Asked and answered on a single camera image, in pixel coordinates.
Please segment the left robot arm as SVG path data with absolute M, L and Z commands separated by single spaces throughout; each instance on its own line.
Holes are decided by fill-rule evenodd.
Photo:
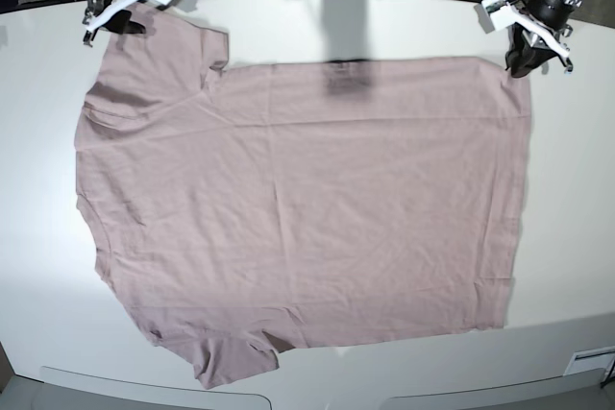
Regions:
M 564 42 L 572 32 L 572 13 L 583 0 L 481 0 L 478 13 L 486 21 L 483 29 L 509 32 L 506 69 L 515 79 L 526 77 L 549 60 L 557 59 L 570 74 L 574 70 L 571 51 Z

